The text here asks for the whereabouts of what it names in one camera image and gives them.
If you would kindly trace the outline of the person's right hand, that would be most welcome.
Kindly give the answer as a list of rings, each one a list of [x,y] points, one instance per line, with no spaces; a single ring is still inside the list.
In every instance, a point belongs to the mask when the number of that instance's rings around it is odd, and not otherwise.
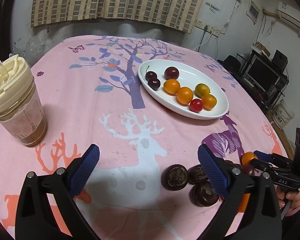
[[[284,193],[281,187],[277,186],[276,195],[280,208],[283,208],[285,206],[284,199],[292,201],[288,211],[285,214],[286,217],[292,216],[300,210],[300,189],[298,189],[298,191],[289,191],[287,193]]]

